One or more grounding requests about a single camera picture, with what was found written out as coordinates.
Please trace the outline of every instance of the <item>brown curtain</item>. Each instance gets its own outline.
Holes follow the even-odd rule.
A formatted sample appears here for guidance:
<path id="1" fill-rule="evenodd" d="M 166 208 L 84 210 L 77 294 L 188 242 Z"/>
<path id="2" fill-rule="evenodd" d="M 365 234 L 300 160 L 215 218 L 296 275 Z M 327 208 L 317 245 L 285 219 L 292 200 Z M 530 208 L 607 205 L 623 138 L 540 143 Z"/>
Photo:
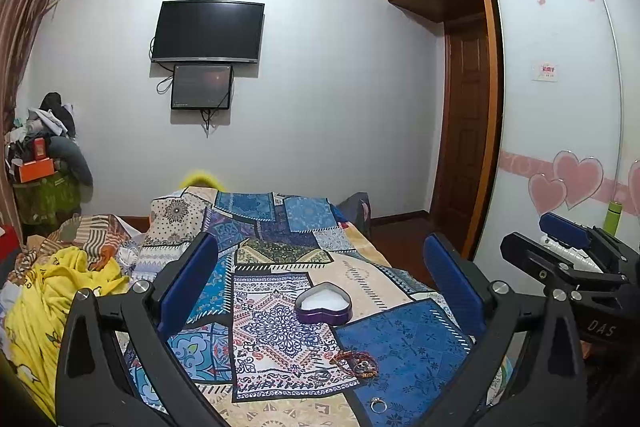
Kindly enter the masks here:
<path id="1" fill-rule="evenodd" d="M 22 81 L 33 40 L 49 0 L 0 0 L 0 136 L 9 132 L 14 121 L 15 95 Z M 6 168 L 0 168 L 0 222 L 14 226 L 18 237 L 22 229 L 15 207 L 14 192 Z"/>

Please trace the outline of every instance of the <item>yellow blanket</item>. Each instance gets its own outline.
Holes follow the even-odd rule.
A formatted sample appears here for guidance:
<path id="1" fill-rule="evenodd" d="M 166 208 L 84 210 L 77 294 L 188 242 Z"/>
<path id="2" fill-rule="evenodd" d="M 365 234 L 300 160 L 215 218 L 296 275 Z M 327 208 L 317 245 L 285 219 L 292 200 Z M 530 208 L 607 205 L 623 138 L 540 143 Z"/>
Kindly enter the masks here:
<path id="1" fill-rule="evenodd" d="M 40 408 L 55 421 L 58 353 L 71 302 L 80 288 L 96 295 L 124 293 L 128 277 L 110 259 L 100 271 L 87 271 L 86 252 L 60 250 L 49 262 L 27 272 L 22 292 L 4 321 L 18 377 Z"/>

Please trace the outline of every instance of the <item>television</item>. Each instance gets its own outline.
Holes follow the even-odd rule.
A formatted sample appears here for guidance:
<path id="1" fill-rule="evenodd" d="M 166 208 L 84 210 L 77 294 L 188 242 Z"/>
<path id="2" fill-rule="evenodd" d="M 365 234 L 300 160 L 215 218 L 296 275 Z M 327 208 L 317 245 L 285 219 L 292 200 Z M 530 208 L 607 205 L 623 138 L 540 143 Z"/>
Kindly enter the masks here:
<path id="1" fill-rule="evenodd" d="M 164 1 L 152 62 L 257 62 L 264 4 Z"/>
<path id="2" fill-rule="evenodd" d="M 176 64 L 171 109 L 229 109 L 232 83 L 230 64 Z"/>

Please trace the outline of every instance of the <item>door frame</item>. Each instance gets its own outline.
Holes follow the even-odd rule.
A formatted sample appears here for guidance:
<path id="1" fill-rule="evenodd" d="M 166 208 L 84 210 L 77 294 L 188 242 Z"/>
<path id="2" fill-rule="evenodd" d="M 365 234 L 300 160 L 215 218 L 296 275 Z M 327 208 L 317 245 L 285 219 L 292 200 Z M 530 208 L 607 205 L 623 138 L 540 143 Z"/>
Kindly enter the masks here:
<path id="1" fill-rule="evenodd" d="M 498 165 L 498 155 L 500 153 L 500 135 L 502 133 L 502 100 L 504 95 L 504 71 L 502 60 L 502 31 L 500 29 L 500 14 L 498 13 L 497 0 L 484 0 L 484 16 L 486 19 L 488 50 L 489 50 L 489 113 L 487 120 L 486 139 L 484 143 L 484 154 L 482 156 L 482 169 L 480 182 L 476 194 L 471 222 L 466 233 L 465 244 L 460 252 L 464 259 L 473 260 L 476 248 L 480 241 L 480 235 L 484 228 L 491 194 L 494 189 L 495 171 Z M 449 61 L 450 61 L 450 41 L 446 31 L 447 24 L 465 21 L 460 19 L 450 23 L 445 23 L 445 85 L 444 85 L 444 107 L 442 110 L 442 131 L 440 133 L 440 149 L 438 152 L 438 167 L 433 189 L 433 201 L 431 208 L 437 208 L 440 199 L 440 184 L 444 176 L 444 144 L 447 140 L 449 128 Z"/>

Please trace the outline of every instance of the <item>metal bolt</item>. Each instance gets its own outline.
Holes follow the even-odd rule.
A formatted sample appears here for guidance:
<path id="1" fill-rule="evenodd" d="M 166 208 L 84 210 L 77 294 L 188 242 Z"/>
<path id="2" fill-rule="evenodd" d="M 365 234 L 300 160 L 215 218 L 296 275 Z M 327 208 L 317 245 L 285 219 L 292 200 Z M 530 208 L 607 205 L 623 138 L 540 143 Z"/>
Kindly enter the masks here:
<path id="1" fill-rule="evenodd" d="M 560 288 L 556 288 L 552 295 L 556 301 L 566 301 L 566 293 L 564 293 Z"/>
<path id="2" fill-rule="evenodd" d="M 145 279 L 142 279 L 140 281 L 135 281 L 132 288 L 135 293 L 144 293 L 149 289 L 149 286 L 151 286 L 151 283 Z"/>
<path id="3" fill-rule="evenodd" d="M 80 288 L 76 292 L 76 295 L 81 301 L 84 301 L 86 298 L 89 297 L 89 295 L 91 295 L 91 290 L 89 288 Z"/>
<path id="4" fill-rule="evenodd" d="M 505 295 L 505 293 L 509 292 L 509 285 L 503 281 L 496 281 L 491 285 L 491 288 L 500 295 Z"/>

